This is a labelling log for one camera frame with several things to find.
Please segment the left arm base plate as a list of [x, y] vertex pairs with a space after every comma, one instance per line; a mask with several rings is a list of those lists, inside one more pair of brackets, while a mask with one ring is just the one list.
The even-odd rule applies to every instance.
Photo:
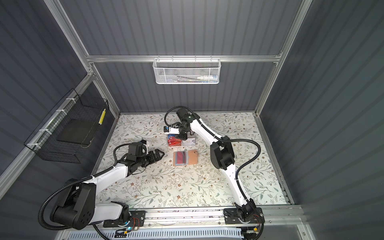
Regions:
[[144, 225], [146, 211], [129, 211], [117, 220], [106, 220], [104, 228], [139, 228]]

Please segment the pink leather card wallet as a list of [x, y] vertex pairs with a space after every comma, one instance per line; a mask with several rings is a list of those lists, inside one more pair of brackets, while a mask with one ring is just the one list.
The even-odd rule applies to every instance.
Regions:
[[198, 163], [198, 151], [197, 150], [184, 150], [177, 151], [173, 154], [173, 166], [189, 166], [196, 165]]

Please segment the clear acrylic card display stand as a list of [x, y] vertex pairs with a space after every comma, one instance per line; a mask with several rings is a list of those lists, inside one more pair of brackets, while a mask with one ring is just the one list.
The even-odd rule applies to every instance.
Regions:
[[192, 147], [196, 145], [195, 133], [192, 131], [179, 133], [175, 128], [165, 126], [169, 147]]

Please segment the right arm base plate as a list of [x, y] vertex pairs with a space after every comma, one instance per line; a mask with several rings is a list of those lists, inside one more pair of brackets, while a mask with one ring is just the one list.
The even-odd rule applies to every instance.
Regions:
[[264, 214], [261, 208], [251, 209], [248, 213], [240, 212], [240, 209], [226, 208], [223, 210], [226, 225], [265, 223]]

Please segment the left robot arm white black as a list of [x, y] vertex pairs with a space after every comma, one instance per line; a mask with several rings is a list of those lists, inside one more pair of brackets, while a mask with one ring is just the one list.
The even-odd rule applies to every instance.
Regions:
[[104, 221], [129, 225], [134, 217], [127, 204], [116, 201], [97, 204], [97, 195], [164, 156], [165, 153], [159, 149], [148, 151], [145, 140], [117, 146], [113, 150], [114, 163], [109, 168], [80, 180], [69, 180], [45, 200], [38, 213], [40, 225], [49, 230], [81, 230]]

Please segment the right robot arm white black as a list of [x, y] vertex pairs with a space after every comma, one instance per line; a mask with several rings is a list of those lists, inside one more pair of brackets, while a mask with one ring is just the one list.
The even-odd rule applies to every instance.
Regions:
[[[260, 224], [264, 224], [265, 220], [262, 209], [257, 207], [239, 179], [240, 170], [255, 161], [261, 154], [260, 144], [248, 139], [230, 139], [227, 136], [215, 133], [203, 122], [199, 115], [188, 107], [177, 106], [171, 110], [177, 110], [176, 114], [180, 121], [171, 125], [167, 123], [167, 118], [164, 117], [166, 124], [164, 130], [170, 134], [175, 134], [181, 140], [186, 140], [189, 132], [198, 134], [210, 147], [211, 163], [222, 172], [228, 181], [234, 196], [236, 213], [239, 220], [243, 223], [257, 220]], [[235, 142], [248, 143], [257, 147], [256, 155], [238, 168], [235, 164], [235, 153], [232, 146], [232, 143]]]

